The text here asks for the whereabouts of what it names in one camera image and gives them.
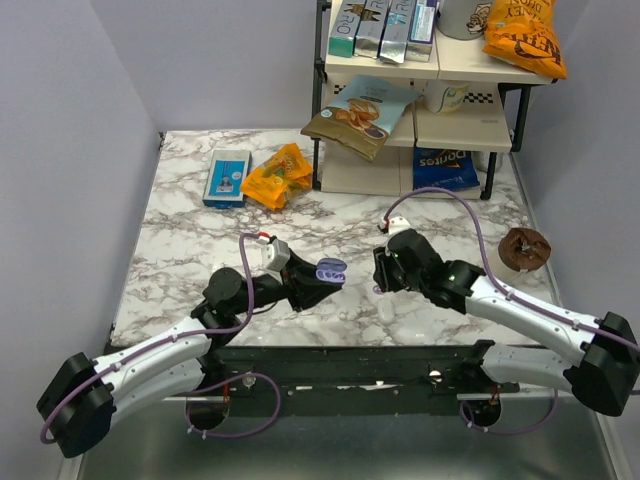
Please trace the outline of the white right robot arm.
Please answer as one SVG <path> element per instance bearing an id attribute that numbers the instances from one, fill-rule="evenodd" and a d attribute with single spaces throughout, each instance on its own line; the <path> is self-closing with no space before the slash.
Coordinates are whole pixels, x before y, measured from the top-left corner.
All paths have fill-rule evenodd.
<path id="1" fill-rule="evenodd" d="M 598 318 L 510 289 L 466 261 L 445 261 L 412 228 L 373 251 L 373 279 L 383 292 L 418 292 L 433 305 L 493 321 L 539 347 L 490 344 L 464 362 L 460 379 L 480 392 L 495 383 L 526 383 L 571 393 L 584 406 L 620 416 L 639 377 L 639 345 L 629 322 Z"/>

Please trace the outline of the purple earbud charging case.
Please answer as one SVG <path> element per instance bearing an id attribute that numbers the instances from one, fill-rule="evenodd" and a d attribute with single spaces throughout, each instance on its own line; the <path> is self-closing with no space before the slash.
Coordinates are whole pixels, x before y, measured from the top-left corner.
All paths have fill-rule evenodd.
<path id="1" fill-rule="evenodd" d="M 336 258 L 323 258 L 315 270 L 316 278 L 320 281 L 342 285 L 346 282 L 347 264 Z"/>

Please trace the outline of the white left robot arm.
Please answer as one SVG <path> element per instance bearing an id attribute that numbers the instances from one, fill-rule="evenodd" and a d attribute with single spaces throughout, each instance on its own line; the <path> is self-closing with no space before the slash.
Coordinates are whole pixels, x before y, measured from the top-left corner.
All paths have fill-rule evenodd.
<path id="1" fill-rule="evenodd" d="M 250 371 L 230 374 L 216 353 L 262 307 L 281 301 L 301 312 L 339 292 L 346 281 L 345 262 L 313 264 L 293 251 L 264 247 L 267 271 L 252 276 L 247 263 L 237 271 L 216 270 L 203 300 L 176 325 L 138 345 L 95 359 L 69 357 L 36 403 L 43 419 L 40 440 L 55 444 L 66 458 L 100 443 L 126 416 L 177 394 L 221 394 L 230 402 L 230 386 L 246 378 L 268 381 Z"/>

